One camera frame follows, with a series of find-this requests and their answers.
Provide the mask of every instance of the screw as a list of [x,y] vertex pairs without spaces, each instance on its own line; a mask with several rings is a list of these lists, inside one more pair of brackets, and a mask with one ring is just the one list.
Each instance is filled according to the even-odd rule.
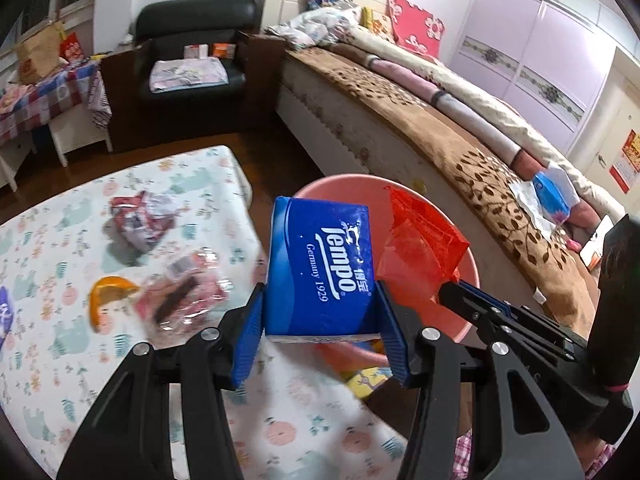
[[498,355],[507,355],[509,352],[509,347],[503,342],[497,341],[491,345],[491,350],[493,350]]
[[432,327],[425,328],[422,330],[422,337],[429,341],[437,341],[440,339],[440,330]]
[[200,337],[203,338],[204,341],[215,341],[220,337],[220,332],[217,328],[206,328],[200,332]]
[[133,353],[138,356],[147,355],[151,350],[148,343],[138,343],[133,347]]

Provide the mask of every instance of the tissue pack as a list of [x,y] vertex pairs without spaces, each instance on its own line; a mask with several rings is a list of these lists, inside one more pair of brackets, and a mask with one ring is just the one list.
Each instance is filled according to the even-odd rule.
[[373,257],[366,206],[277,197],[264,298],[268,339],[377,337],[370,304]]

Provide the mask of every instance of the pink plastic basin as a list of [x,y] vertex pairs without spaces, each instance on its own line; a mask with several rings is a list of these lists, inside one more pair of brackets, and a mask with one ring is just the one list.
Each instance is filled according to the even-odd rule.
[[[384,189],[386,186],[402,189],[414,197],[430,203],[422,195],[401,184],[367,174],[341,174],[321,178],[303,187],[296,193],[296,197],[368,206],[374,268],[377,268],[386,238],[391,231],[393,223],[389,193],[388,190]],[[444,218],[447,218],[442,211],[440,213]],[[471,250],[467,250],[462,257],[458,270],[462,280],[471,285],[480,286],[478,268]],[[428,314],[422,314],[422,320],[427,321],[428,325],[443,331],[456,342],[462,341],[471,328],[471,323],[466,322],[449,309],[436,303],[432,304]],[[319,344],[316,345],[316,348],[338,372],[388,366],[388,361],[384,354],[367,351],[350,343]]]

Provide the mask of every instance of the barcode label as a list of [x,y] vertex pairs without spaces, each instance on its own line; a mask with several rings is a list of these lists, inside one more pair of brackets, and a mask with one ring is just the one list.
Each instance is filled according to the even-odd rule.
[[174,278],[180,278],[185,272],[196,269],[197,265],[191,255],[183,256],[169,266],[168,273]]

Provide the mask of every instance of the white patterned tablecloth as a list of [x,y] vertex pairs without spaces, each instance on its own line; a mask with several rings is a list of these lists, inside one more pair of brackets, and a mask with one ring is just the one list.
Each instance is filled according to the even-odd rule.
[[[167,192],[176,225],[136,256],[109,222],[113,196]],[[234,284],[215,320],[243,305],[264,278],[247,213],[251,188],[225,146],[171,156],[67,191],[0,226],[0,283],[15,317],[0,351],[0,405],[37,462],[54,477],[82,418],[129,349],[145,340],[126,308],[109,310],[100,333],[87,295],[101,277],[142,283],[177,255],[211,247]],[[176,478],[188,478],[179,386],[170,429]],[[307,345],[264,341],[254,370],[225,393],[236,453],[247,480],[394,479],[405,441],[336,380]]]

